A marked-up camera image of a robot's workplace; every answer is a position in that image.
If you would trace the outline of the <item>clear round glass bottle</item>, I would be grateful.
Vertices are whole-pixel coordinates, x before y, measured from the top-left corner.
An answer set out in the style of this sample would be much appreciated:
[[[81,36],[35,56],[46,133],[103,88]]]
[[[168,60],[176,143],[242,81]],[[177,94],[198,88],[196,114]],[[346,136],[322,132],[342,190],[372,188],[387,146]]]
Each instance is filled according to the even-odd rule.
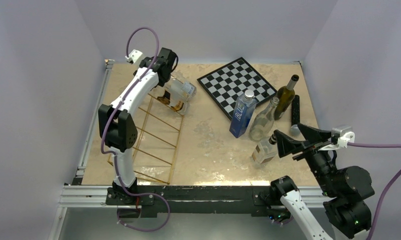
[[[279,102],[279,98],[274,96],[270,100],[268,106],[256,115],[248,133],[248,136],[252,141],[259,142],[268,135],[274,125],[274,113]]]

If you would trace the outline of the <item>blue square Blu bottle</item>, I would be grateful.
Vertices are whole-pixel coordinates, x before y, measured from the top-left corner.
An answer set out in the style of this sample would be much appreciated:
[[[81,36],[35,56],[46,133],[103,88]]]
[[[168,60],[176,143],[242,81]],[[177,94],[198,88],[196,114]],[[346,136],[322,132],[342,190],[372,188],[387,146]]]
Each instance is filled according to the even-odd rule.
[[[257,102],[254,91],[250,89],[237,98],[229,127],[229,131],[235,138],[239,138],[246,132]]]

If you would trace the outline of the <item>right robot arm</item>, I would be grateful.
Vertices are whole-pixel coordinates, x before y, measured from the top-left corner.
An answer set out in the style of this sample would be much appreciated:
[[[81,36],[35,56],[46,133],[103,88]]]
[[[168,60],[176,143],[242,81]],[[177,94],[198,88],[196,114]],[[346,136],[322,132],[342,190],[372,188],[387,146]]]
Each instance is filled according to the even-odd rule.
[[[322,194],[330,200],[323,202],[326,216],[336,240],[365,240],[371,233],[372,213],[365,199],[373,196],[370,173],[359,166],[337,168],[336,151],[354,143],[355,133],[350,126],[334,127],[331,131],[299,123],[304,140],[295,140],[275,130],[272,140],[279,157],[292,155],[293,160],[305,160]],[[272,210],[273,221],[294,219],[309,240],[330,240],[302,199],[300,189],[289,176],[271,181],[269,190],[259,199],[270,208],[285,207],[281,213]]]

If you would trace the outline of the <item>dark green wine bottle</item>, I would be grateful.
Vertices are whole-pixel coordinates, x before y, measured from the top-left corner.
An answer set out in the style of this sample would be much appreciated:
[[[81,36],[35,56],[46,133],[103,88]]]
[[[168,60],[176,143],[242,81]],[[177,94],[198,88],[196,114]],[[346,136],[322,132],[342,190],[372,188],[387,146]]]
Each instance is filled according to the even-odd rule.
[[[299,79],[300,77],[297,74],[292,75],[287,85],[282,86],[277,91],[276,97],[279,99],[279,103],[274,112],[274,120],[281,119],[292,103],[296,95],[294,88]]]

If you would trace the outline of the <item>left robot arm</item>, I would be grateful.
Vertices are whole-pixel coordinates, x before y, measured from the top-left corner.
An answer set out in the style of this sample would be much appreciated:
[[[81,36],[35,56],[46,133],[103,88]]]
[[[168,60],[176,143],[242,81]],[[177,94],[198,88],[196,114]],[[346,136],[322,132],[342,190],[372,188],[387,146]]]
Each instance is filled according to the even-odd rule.
[[[133,204],[141,194],[137,190],[137,177],[133,170],[133,146],[138,129],[133,115],[152,89],[163,87],[170,78],[179,58],[168,48],[161,48],[156,56],[147,57],[139,50],[126,55],[129,64],[137,65],[124,91],[109,105],[98,108],[98,126],[101,137],[100,151],[113,160],[115,178],[111,195],[126,205]]]

